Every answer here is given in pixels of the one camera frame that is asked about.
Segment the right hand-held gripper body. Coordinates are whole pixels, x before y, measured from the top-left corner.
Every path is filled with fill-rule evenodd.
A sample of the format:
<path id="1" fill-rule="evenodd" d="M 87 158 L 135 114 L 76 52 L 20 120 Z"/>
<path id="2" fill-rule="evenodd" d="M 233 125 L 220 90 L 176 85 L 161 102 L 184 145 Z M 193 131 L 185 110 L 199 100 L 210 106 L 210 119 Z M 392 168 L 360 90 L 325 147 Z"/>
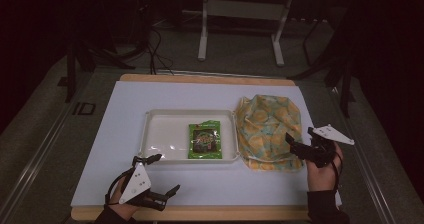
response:
<path id="1" fill-rule="evenodd" d="M 331 125 L 314 128 L 314 137 L 311 137 L 311 144 L 299 143 L 298 147 L 291 147 L 290 152 L 301 160 L 313 162 L 318 168 L 330 164 L 334 159 L 334 142 L 354 145 L 355 141 Z"/>

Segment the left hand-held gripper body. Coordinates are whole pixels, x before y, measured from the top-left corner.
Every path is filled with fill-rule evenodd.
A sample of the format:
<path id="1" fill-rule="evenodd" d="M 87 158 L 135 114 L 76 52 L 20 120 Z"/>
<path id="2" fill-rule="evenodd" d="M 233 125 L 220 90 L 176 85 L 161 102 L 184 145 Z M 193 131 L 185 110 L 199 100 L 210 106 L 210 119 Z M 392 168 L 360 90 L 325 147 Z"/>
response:
<path id="1" fill-rule="evenodd" d="M 136 164 L 134 171 L 125 179 L 119 204 L 145 207 L 163 211 L 166 197 L 151 191 L 151 181 L 143 164 Z"/>

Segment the white plastic tray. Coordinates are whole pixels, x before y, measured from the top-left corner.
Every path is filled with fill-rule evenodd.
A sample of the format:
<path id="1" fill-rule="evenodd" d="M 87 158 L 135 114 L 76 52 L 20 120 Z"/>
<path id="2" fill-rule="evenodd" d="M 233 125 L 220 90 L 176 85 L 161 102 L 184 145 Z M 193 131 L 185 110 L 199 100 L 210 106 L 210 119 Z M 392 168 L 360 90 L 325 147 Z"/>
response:
<path id="1" fill-rule="evenodd" d="M 221 123 L 221 159 L 189 159 L 189 125 Z M 138 155 L 161 154 L 160 164 L 231 163 L 239 157 L 235 118 L 230 110 L 153 109 L 146 113 Z"/>

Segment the yellow patterned cloth bag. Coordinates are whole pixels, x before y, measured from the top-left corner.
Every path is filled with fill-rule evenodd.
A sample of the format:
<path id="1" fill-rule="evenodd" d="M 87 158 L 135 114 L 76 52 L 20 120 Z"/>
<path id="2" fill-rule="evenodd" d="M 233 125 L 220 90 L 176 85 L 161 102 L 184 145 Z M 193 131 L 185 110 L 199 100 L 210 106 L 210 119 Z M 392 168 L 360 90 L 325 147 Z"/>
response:
<path id="1" fill-rule="evenodd" d="M 288 98 L 271 95 L 243 97 L 236 110 L 238 147 L 248 168 L 298 172 L 304 162 L 290 152 L 286 134 L 302 140 L 301 113 Z"/>

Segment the green snack packet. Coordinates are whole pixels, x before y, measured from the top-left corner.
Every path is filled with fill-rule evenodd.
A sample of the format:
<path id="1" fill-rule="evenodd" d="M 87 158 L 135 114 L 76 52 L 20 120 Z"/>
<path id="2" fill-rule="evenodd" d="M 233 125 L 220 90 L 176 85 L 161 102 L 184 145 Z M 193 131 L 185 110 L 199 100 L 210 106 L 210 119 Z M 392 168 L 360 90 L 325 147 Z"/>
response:
<path id="1" fill-rule="evenodd" d="M 208 120 L 189 125 L 189 159 L 221 159 L 221 123 Z"/>

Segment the person's left hand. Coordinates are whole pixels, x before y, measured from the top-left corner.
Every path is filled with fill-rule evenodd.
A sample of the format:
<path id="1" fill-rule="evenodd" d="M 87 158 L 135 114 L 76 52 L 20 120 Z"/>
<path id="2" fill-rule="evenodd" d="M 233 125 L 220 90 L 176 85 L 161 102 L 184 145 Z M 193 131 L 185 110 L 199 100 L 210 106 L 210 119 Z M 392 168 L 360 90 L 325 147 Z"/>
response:
<path id="1" fill-rule="evenodd" d="M 124 179 L 121 178 L 116 184 L 114 192 L 110 197 L 109 207 L 125 221 L 129 221 L 133 217 L 133 215 L 138 211 L 138 207 L 126 203 L 119 203 L 119 200 L 122 196 L 121 187 L 123 183 Z"/>

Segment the person's right hand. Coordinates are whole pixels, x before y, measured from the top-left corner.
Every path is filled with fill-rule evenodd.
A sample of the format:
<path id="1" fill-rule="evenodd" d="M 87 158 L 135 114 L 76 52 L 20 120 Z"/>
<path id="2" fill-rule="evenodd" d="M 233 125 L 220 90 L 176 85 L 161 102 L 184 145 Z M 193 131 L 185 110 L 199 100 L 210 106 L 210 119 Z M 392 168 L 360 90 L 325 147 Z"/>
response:
<path id="1" fill-rule="evenodd" d="M 327 166 L 318 168 L 313 162 L 306 161 L 308 190 L 310 192 L 338 189 L 343 169 L 343 153 L 336 142 L 334 142 L 334 146 L 334 159 Z"/>

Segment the wooden table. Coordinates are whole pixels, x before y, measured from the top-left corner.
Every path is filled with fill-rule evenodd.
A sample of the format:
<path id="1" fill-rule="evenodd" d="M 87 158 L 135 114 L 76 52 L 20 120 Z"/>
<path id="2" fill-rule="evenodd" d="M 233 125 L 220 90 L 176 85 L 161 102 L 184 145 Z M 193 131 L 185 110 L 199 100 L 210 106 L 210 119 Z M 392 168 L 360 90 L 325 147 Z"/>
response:
<path id="1" fill-rule="evenodd" d="M 225 84 L 225 85 L 261 85 L 297 87 L 289 80 L 166 76 L 124 74 L 117 81 L 159 82 L 182 84 Z M 101 212 L 103 204 L 73 207 L 71 216 L 78 221 L 91 221 Z M 147 221 L 249 221 L 249 220 L 302 220 L 307 216 L 307 204 L 304 205 L 218 205 L 218 206 L 172 206 L 167 205 L 162 212 L 141 208 L 135 217 Z"/>

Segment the white table mat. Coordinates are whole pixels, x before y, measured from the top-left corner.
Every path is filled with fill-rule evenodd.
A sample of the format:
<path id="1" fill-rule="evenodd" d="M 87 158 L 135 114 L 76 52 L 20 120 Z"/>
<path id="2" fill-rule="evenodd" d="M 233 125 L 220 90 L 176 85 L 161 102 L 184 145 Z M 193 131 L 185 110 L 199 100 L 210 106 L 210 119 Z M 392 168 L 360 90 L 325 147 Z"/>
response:
<path id="1" fill-rule="evenodd" d="M 303 128 L 312 125 L 297 87 L 225 84 L 126 82 L 115 84 L 71 205 L 104 203 L 111 182 L 131 166 L 152 109 L 233 110 L 243 97 L 286 96 L 300 109 Z M 242 160 L 226 164 L 166 164 L 147 167 L 152 190 L 181 188 L 172 206 L 304 205 L 306 171 L 254 171 Z"/>

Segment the black metal stand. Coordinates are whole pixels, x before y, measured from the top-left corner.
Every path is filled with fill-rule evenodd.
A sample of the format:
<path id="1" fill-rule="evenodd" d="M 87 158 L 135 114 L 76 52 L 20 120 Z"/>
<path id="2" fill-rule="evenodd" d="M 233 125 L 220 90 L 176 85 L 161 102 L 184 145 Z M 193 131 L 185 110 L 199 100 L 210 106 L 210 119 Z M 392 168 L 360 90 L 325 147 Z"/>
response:
<path id="1" fill-rule="evenodd" d="M 327 69 L 324 78 L 326 87 L 335 89 L 341 84 L 339 90 L 339 107 L 346 118 L 349 114 L 350 87 L 353 67 L 353 45 L 347 44 L 343 37 L 343 30 L 348 21 L 344 15 L 334 29 L 334 33 L 323 52 L 314 60 L 313 64 L 298 74 L 288 76 L 289 80 L 302 80 L 321 70 Z"/>
<path id="2" fill-rule="evenodd" d="M 77 90 L 76 63 L 80 64 L 83 71 L 93 72 L 96 68 L 94 56 L 104 59 L 121 69 L 134 69 L 134 66 L 125 64 L 124 61 L 143 52 L 140 48 L 135 48 L 129 52 L 117 54 L 106 49 L 102 49 L 86 39 L 75 39 L 67 48 L 66 55 L 66 76 L 62 77 L 58 83 L 67 89 L 66 103 L 69 103 Z"/>

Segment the white metal stand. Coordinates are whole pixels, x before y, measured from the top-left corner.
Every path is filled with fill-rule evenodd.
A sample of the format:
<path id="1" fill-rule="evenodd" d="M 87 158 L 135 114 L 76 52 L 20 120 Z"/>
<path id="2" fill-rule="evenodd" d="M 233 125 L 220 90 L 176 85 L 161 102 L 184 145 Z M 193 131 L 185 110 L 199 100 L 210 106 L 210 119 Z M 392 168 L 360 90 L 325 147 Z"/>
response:
<path id="1" fill-rule="evenodd" d="M 209 16 L 259 19 L 278 22 L 278 28 L 271 34 L 271 44 L 276 65 L 279 67 L 284 66 L 285 61 L 280 39 L 288 20 L 292 1 L 285 0 L 283 4 L 269 4 L 230 0 L 202 0 L 202 9 L 200 12 L 201 32 L 197 59 L 199 61 L 205 61 L 207 57 Z"/>

